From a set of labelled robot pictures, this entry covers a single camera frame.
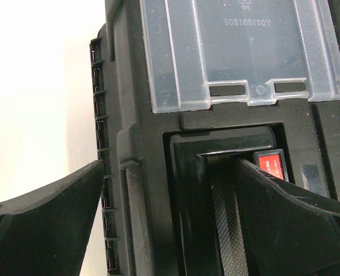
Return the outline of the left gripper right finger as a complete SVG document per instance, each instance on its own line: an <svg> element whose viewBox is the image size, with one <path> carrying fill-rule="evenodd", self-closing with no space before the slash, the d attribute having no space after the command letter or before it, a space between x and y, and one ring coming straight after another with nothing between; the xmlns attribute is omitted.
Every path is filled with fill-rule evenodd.
<svg viewBox="0 0 340 276"><path fill-rule="evenodd" d="M340 202L235 166L237 198L261 275L340 275Z"/></svg>

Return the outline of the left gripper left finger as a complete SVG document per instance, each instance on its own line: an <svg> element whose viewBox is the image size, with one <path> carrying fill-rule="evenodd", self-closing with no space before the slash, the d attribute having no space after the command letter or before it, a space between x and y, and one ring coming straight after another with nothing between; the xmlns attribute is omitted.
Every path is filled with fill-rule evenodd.
<svg viewBox="0 0 340 276"><path fill-rule="evenodd" d="M0 275L79 275L103 182L96 160L0 202Z"/></svg>

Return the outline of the black plastic toolbox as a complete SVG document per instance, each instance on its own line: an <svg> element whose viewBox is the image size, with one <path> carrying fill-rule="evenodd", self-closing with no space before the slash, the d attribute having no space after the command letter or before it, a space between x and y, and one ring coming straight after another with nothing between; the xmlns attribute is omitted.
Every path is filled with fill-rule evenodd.
<svg viewBox="0 0 340 276"><path fill-rule="evenodd" d="M108 275L261 275L244 159L340 202L340 1L106 1L90 43Z"/></svg>

